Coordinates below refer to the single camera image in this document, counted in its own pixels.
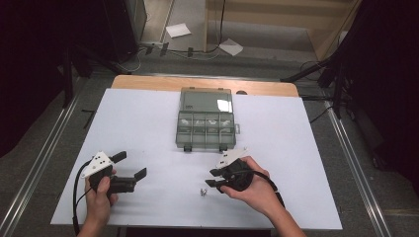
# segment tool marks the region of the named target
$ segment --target small white object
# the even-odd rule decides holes
[[[237,53],[241,52],[243,50],[243,46],[238,44],[237,42],[228,39],[221,43],[219,47],[224,50],[225,52],[235,56]]]
[[[204,120],[197,120],[197,121],[195,122],[195,124],[196,124],[196,125],[204,125],[204,124],[206,124],[206,122],[205,122]]]
[[[231,130],[230,130],[230,128],[229,127],[225,127],[225,128],[223,128],[223,129],[220,129],[219,130],[219,133],[230,133],[231,132]]]
[[[96,174],[112,164],[114,164],[112,160],[103,151],[99,151],[81,174],[81,178],[86,179],[87,177]]]
[[[225,120],[221,122],[222,125],[229,125],[230,124],[230,120]]]
[[[207,189],[201,189],[201,196],[205,197],[207,194],[207,191],[208,191]]]
[[[217,130],[217,128],[212,128],[212,127],[210,127],[210,128],[209,128],[209,132],[210,132],[210,133],[217,133],[217,132],[218,132],[218,130]]]
[[[236,131],[236,134],[240,134],[240,124],[238,124],[238,123],[236,123],[235,125],[235,131]]]
[[[231,102],[228,102],[226,100],[216,100],[216,103],[218,104],[218,109],[221,112],[233,112],[233,108],[231,106]]]
[[[185,23],[166,27],[166,31],[171,38],[181,37],[191,33]]]
[[[215,165],[216,169],[221,169],[230,165],[238,158],[243,157],[243,155],[246,154],[246,152],[247,152],[247,147],[244,147],[243,149],[233,149],[233,150],[223,151],[221,154],[221,157],[219,158],[218,163]]]

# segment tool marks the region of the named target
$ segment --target person's left hand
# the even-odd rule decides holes
[[[86,180],[85,192],[90,190],[89,179]],[[111,214],[111,205],[118,201],[118,196],[112,194],[107,197],[107,191],[111,185],[109,177],[102,178],[97,191],[90,190],[86,194],[87,216],[84,226],[88,226],[91,230],[101,231],[108,223]]]

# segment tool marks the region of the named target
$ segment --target gray carpet floor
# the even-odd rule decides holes
[[[210,61],[196,61],[168,54],[159,56],[141,54],[141,66],[135,74],[163,73],[243,77],[246,80],[276,81],[299,71],[299,62],[272,59],[254,59],[221,55]],[[126,67],[134,66],[136,58]],[[59,196],[83,144],[89,119],[82,110],[96,110],[105,90],[111,87],[115,75],[108,69],[94,65],[94,73],[85,80],[74,112],[62,132],[51,158],[42,174],[34,194],[24,211],[13,236],[72,236],[71,226],[50,225]],[[315,83],[301,80],[296,83],[301,94],[319,95]],[[61,112],[63,95],[51,102],[42,116],[34,123],[19,145],[0,159],[0,217],[6,215],[17,190],[31,170],[48,133]],[[315,118],[325,110],[322,102],[304,103],[308,117]],[[371,156],[356,124],[345,113],[343,122],[353,142],[363,169],[369,177],[377,200],[393,236],[419,236],[418,197],[410,184],[394,172],[382,172],[374,168]],[[307,236],[376,236],[364,202],[345,159],[328,115],[312,124],[312,130],[324,164],[336,206],[343,224],[341,231],[310,231]],[[118,228],[110,226],[104,236],[117,236]]]

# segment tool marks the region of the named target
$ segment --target black cable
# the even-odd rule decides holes
[[[74,232],[76,233],[76,236],[80,233],[80,227],[78,225],[78,218],[77,218],[77,185],[78,180],[80,179],[80,174],[83,171],[83,169],[90,164],[90,161],[84,163],[80,170],[77,172],[76,180],[74,181],[74,190],[73,190],[73,228]]]
[[[327,65],[329,65],[332,62],[332,57],[329,56],[326,59],[324,59],[323,61],[319,61],[316,65],[312,65],[310,67],[308,67],[307,69],[305,69],[304,71],[298,72],[296,75],[288,77],[288,78],[283,78],[280,79],[281,82],[290,82],[290,83],[294,83],[295,81],[303,78],[304,76],[307,76],[315,71],[320,70],[321,68],[325,68]]]
[[[329,111],[329,109],[332,109],[333,106],[330,106],[328,108],[326,108],[326,110],[324,110],[320,115],[318,115],[316,118],[313,118],[310,123],[314,123],[316,120],[318,120],[320,117],[322,117],[324,114],[326,114],[327,111]]]
[[[87,195],[87,193],[89,193],[90,191],[92,190],[92,188],[90,188],[88,191],[86,191],[79,199],[78,199],[78,201],[76,202],[76,209],[77,209],[77,206],[78,206],[78,202],[80,202],[80,200],[82,199],[82,198],[84,198],[86,195]]]
[[[221,11],[221,22],[219,24],[219,39],[218,39],[218,44],[216,45],[215,48],[209,50],[209,51],[203,51],[203,50],[193,50],[192,53],[212,53],[214,51],[216,51],[219,48],[219,45],[221,44],[222,41],[222,23],[224,22],[224,10],[225,10],[225,0],[222,2],[222,11]],[[170,52],[185,52],[188,53],[190,51],[185,51],[185,50],[175,50],[175,49],[167,49],[167,51]]]
[[[269,185],[272,187],[272,189],[274,190],[275,195],[277,196],[278,200],[280,201],[281,205],[283,207],[286,207],[283,197],[281,197],[280,192],[278,191],[278,187],[275,185],[275,183],[265,174],[263,174],[262,172],[259,171],[255,171],[255,170],[243,170],[243,171],[237,171],[237,172],[233,172],[231,173],[231,175],[242,175],[242,174],[248,174],[248,173],[252,173],[255,174],[259,177],[261,177],[262,179],[266,180]]]
[[[305,64],[309,63],[309,62],[315,62],[317,65],[318,65],[318,63],[319,63],[319,61],[306,61],[305,63],[303,63],[303,64],[299,67],[299,72],[302,72],[302,67],[303,67]],[[307,80],[309,80],[309,81],[317,81],[317,79],[308,78],[307,76],[308,76],[308,75],[304,76],[304,78],[305,78],[305,79],[307,79]]]
[[[310,96],[310,95],[301,95],[303,101],[332,101],[332,97],[321,97],[321,96]]]

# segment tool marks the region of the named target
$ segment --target finger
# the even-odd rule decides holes
[[[259,172],[263,172],[264,171],[264,169],[262,169],[262,167],[260,167],[258,165],[258,163],[256,163],[256,161],[251,156],[243,157],[243,158],[241,158],[241,160],[244,161],[244,162],[246,162],[246,164],[252,170],[259,171]]]
[[[231,198],[238,198],[239,192],[231,187],[221,186],[220,189]]]
[[[111,203],[111,205],[114,205],[115,203],[117,203],[119,198],[120,197],[118,197],[117,194],[111,194],[111,196],[109,197],[109,202]]]
[[[99,183],[98,190],[96,191],[97,195],[106,195],[110,185],[111,179],[108,176],[102,178],[101,182]]]
[[[89,178],[85,178],[84,179],[84,192],[87,192],[88,190],[90,190],[90,182],[89,182]]]

